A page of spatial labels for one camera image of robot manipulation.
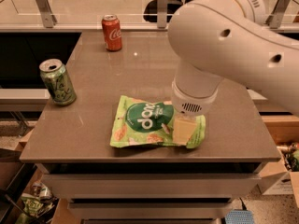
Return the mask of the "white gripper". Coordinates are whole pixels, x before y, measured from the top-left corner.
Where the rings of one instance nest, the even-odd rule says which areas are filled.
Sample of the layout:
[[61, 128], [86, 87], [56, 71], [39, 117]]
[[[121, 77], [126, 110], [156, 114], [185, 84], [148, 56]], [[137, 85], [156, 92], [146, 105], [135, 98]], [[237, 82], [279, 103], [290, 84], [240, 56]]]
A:
[[186, 146], [197, 126], [192, 116], [205, 115], [215, 102], [218, 91], [208, 97], [191, 97], [172, 82], [171, 102], [177, 112], [173, 123], [173, 142]]

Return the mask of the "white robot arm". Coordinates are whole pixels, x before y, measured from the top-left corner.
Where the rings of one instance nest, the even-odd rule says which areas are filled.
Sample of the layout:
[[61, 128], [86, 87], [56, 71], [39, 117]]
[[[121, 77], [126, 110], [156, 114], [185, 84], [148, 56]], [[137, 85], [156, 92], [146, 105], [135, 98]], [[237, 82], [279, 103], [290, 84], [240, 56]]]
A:
[[264, 23], [263, 0], [192, 0], [168, 24], [180, 63], [172, 83], [179, 113], [207, 113], [231, 79], [299, 114], [299, 45]]

